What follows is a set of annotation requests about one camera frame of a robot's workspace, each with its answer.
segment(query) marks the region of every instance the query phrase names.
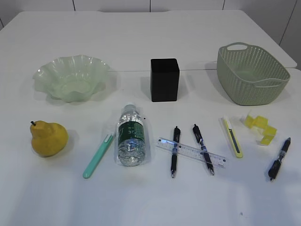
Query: black pen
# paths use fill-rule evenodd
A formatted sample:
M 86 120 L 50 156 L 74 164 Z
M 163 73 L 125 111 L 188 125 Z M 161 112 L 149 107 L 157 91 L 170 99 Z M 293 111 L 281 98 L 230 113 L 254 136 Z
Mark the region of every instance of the black pen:
M 174 148 L 171 156 L 171 167 L 170 167 L 170 172 L 171 172 L 171 177 L 175 177 L 175 173 L 177 171 L 177 155 L 178 155 L 178 143 L 180 142 L 180 129 L 176 126 L 174 129 Z
M 278 159 L 274 161 L 271 169 L 269 170 L 269 177 L 270 177 L 270 181 L 274 180 L 277 176 L 277 173 L 280 169 L 281 166 L 281 162 L 285 156 L 285 154 L 287 153 L 288 147 L 291 144 L 291 138 L 289 137 L 283 144 L 281 151 L 279 153 Z
M 201 149 L 202 149 L 202 151 L 204 151 L 203 152 L 203 157 L 205 159 L 207 168 L 211 172 L 211 174 L 214 175 L 214 168 L 213 168 L 210 156 L 209 156 L 209 154 L 207 152 L 207 148 L 204 145 L 204 140 L 202 138 L 202 135 L 201 135 L 201 132 L 199 131 L 198 126 L 196 124 L 194 124 L 194 127 L 193 127 L 192 130 L 193 130 L 194 135 L 196 136 L 197 143 L 201 145 Z

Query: pear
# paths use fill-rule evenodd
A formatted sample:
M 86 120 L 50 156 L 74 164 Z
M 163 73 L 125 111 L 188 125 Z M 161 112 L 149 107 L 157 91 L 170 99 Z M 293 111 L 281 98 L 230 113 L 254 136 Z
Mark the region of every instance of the pear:
M 67 130 L 58 123 L 31 121 L 32 148 L 41 156 L 59 153 L 68 142 Z

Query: green bowl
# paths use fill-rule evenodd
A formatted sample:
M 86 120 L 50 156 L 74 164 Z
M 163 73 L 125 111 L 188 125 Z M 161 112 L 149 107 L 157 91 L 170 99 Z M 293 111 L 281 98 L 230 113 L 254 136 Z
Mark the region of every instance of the green bowl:
M 65 102 L 87 100 L 105 85 L 108 69 L 105 62 L 90 56 L 59 57 L 33 75 L 35 89 Z

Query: black cube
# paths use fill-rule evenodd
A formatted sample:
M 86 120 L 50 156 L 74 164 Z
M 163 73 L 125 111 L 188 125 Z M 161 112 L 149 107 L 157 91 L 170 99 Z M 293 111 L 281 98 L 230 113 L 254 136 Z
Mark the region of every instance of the black cube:
M 176 59 L 150 60 L 152 102 L 177 101 L 180 69 Z

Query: woven basket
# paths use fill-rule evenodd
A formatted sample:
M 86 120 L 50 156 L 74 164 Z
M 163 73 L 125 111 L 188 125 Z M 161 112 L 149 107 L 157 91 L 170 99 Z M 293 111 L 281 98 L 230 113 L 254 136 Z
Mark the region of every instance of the woven basket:
M 229 49 L 235 45 L 246 48 Z M 269 104 L 290 79 L 288 71 L 269 52 L 242 42 L 219 49 L 217 75 L 226 93 L 238 105 Z

